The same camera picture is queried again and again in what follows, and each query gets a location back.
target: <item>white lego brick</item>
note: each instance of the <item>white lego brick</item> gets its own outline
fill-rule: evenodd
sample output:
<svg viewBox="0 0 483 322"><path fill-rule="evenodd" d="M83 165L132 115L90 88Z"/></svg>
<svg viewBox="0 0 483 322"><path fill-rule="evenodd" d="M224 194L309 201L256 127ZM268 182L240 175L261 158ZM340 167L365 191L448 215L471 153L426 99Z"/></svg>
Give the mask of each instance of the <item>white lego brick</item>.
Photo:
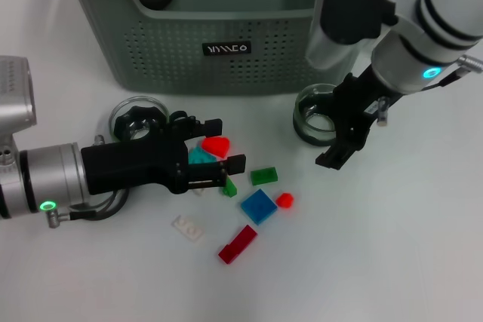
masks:
<svg viewBox="0 0 483 322"><path fill-rule="evenodd" d="M198 195L198 196L202 196L204 191L205 191L204 189L193 189L193 190L192 190L192 192L193 192L195 195Z"/></svg>
<svg viewBox="0 0 483 322"><path fill-rule="evenodd" d="M178 216L173 221L173 227L178 229L185 237L191 241L197 241L203 235L203 231L196 226L191 220Z"/></svg>

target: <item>red block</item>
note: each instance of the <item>red block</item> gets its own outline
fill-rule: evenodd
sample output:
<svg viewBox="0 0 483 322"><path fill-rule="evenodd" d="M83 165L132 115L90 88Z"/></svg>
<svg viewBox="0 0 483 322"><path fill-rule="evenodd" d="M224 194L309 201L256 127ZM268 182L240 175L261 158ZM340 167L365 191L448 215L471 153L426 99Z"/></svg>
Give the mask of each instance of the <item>red block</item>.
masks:
<svg viewBox="0 0 483 322"><path fill-rule="evenodd" d="M254 231L249 225L245 226L243 230L236 236L233 241L226 245L218 256L226 263L231 264L235 258L252 242L257 236L257 232Z"/></svg>
<svg viewBox="0 0 483 322"><path fill-rule="evenodd" d="M294 197L292 194L289 194L287 192L284 192L282 195L278 197L278 199L275 201L278 206L284 207L285 209L289 209L292 207L292 204L294 203Z"/></svg>
<svg viewBox="0 0 483 322"><path fill-rule="evenodd" d="M218 254L220 258L226 263L230 264L235 260L235 258L238 256L237 253L234 253L232 248L227 244L221 252Z"/></svg>
<svg viewBox="0 0 483 322"><path fill-rule="evenodd" d="M208 137L202 141L202 149L219 158L225 158L229 150L229 140L226 137Z"/></svg>

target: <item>cable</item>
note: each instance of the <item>cable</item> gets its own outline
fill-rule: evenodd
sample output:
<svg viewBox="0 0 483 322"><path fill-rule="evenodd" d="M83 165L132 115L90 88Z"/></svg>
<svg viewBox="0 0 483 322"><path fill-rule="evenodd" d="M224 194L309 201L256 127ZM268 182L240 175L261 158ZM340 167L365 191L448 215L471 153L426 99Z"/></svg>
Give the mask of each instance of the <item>cable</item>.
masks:
<svg viewBox="0 0 483 322"><path fill-rule="evenodd" d="M65 214L60 214L59 215L59 221L61 220L61 217L64 216ZM91 211L72 211L70 212L67 216L66 220L80 220L80 219L86 219L86 218L94 218L96 216L95 210Z"/></svg>
<svg viewBox="0 0 483 322"><path fill-rule="evenodd" d="M115 198L113 198L103 209L97 211L95 217L86 218L85 220L98 222L100 220L105 220L115 215L117 212L120 211L120 209L122 209L123 206L125 206L126 201L128 201L129 189L122 190L120 194L121 194L121 197L119 198L119 202L111 210L109 210L109 208L111 207Z"/></svg>
<svg viewBox="0 0 483 322"><path fill-rule="evenodd" d="M437 88L437 87L446 87L449 84L451 84L451 83L453 83L455 81L458 81L459 79L461 79L462 77L464 77L465 75L467 75L470 72L471 71L469 71L468 69L465 69L463 67L460 67L456 71L453 71L452 73L450 73L449 75L447 75L446 77L444 77L437 84L433 84L432 86L424 87L421 90L421 92L424 91L424 90L432 90L433 88Z"/></svg>
<svg viewBox="0 0 483 322"><path fill-rule="evenodd" d="M438 87L441 87L441 85L439 83L436 83L436 84L433 84L431 86L424 87L420 92L423 92L424 90L432 90L432 89L438 88Z"/></svg>
<svg viewBox="0 0 483 322"><path fill-rule="evenodd" d="M109 196L106 200L102 201L101 203L97 205L90 205L90 204L77 204L77 205L71 205L69 208L74 210L74 211L89 211L89 210L96 210L99 209L100 207L105 206L109 202L112 203L117 195L117 191L113 192L111 196Z"/></svg>

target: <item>blue square block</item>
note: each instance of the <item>blue square block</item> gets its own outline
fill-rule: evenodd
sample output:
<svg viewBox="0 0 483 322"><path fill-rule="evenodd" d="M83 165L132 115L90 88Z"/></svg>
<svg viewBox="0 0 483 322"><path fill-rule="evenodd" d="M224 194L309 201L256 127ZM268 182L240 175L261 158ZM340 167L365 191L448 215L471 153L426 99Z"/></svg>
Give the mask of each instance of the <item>blue square block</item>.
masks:
<svg viewBox="0 0 483 322"><path fill-rule="evenodd" d="M199 146L196 146L188 154L188 164L209 164L211 162L217 162L217 158L208 154Z"/></svg>
<svg viewBox="0 0 483 322"><path fill-rule="evenodd" d="M258 190L241 203L241 209L255 224L260 225L277 210L277 206L262 190Z"/></svg>

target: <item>red rectangular block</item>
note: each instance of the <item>red rectangular block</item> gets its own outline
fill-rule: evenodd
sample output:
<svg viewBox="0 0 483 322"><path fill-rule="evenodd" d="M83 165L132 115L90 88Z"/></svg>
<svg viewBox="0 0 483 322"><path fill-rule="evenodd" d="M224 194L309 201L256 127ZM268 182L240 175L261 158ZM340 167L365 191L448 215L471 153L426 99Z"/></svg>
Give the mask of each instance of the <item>red rectangular block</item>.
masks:
<svg viewBox="0 0 483 322"><path fill-rule="evenodd" d="M249 225L245 226L236 238L221 250L218 256L226 264L230 264L243 250L245 250L246 247L248 247L256 236L256 231L254 231Z"/></svg>
<svg viewBox="0 0 483 322"><path fill-rule="evenodd" d="M230 264L235 260L235 258L238 256L237 253L234 253L232 248L227 244L221 252L218 254L218 256L223 260L226 264Z"/></svg>
<svg viewBox="0 0 483 322"><path fill-rule="evenodd" d="M257 236L257 232L254 231L249 225L245 226L243 230L236 236L235 239L229 244L232 250L240 254Z"/></svg>

